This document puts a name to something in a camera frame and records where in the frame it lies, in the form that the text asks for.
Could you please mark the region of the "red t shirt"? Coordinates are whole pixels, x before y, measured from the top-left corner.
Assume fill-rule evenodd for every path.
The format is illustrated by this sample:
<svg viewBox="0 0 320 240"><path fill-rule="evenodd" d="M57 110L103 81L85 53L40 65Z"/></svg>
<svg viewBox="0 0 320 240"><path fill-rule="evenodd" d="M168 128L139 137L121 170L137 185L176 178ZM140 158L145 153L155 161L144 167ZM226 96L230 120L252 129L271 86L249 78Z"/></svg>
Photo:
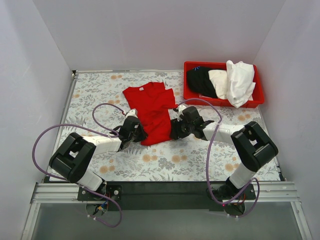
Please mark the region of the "red t shirt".
<svg viewBox="0 0 320 240"><path fill-rule="evenodd" d="M123 91L129 107L137 110L138 118L147 133L141 141L143 146L152 146L169 141L171 119L169 109L177 107L174 91L166 89L163 82L149 82Z"/></svg>

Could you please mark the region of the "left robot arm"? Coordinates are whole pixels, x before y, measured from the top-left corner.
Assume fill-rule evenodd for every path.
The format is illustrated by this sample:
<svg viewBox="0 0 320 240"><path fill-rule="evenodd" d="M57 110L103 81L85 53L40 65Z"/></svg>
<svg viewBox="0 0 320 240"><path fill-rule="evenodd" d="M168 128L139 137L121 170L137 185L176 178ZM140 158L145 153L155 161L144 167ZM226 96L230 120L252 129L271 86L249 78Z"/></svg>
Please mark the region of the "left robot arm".
<svg viewBox="0 0 320 240"><path fill-rule="evenodd" d="M131 142L139 143L148 136L135 116L128 116L117 129L116 137L87 137L71 133L50 158L49 166L70 183L88 188L95 200L103 199L107 193L106 181L89 170L91 159L108 152L119 152Z"/></svg>

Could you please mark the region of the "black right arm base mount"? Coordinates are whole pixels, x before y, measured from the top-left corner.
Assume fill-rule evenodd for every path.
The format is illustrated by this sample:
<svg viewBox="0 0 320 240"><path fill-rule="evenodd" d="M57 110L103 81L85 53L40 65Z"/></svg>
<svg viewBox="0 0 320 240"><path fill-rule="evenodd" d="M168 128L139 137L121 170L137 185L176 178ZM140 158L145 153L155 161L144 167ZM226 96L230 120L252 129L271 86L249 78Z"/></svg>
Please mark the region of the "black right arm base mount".
<svg viewBox="0 0 320 240"><path fill-rule="evenodd" d="M227 184L211 184L210 185L213 195L218 201L227 201L232 199L235 195L237 195L242 188L234 188ZM255 200L256 193L254 190L254 186L249 184L245 190L237 197L236 200L243 199L245 200Z"/></svg>

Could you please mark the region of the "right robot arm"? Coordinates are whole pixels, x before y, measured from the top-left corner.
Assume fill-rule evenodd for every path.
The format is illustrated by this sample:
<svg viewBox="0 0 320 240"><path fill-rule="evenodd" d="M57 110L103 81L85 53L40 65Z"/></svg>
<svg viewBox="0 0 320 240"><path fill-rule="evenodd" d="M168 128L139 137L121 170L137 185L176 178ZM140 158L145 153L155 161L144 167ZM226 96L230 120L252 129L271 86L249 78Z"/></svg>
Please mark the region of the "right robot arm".
<svg viewBox="0 0 320 240"><path fill-rule="evenodd" d="M221 121L204 120L194 106L179 105L174 109L177 118L172 119L170 138L179 140L194 135L197 139L226 143L235 147L241 163L218 189L208 184L213 200L237 199L251 184L256 173L273 158L279 150L262 127L255 121L245 125L224 124Z"/></svg>

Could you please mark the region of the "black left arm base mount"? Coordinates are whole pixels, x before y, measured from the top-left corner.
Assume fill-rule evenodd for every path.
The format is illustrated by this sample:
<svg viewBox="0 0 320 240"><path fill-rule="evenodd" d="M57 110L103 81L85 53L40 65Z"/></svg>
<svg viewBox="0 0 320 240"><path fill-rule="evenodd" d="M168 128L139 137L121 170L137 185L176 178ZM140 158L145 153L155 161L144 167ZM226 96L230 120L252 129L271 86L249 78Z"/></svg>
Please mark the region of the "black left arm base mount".
<svg viewBox="0 0 320 240"><path fill-rule="evenodd" d="M121 199L122 194L122 186L115 184L106 184L102 183L98 189L97 193L107 196L115 201L119 201ZM77 195L78 201L102 201L106 200L104 197L97 196L83 188L80 188Z"/></svg>

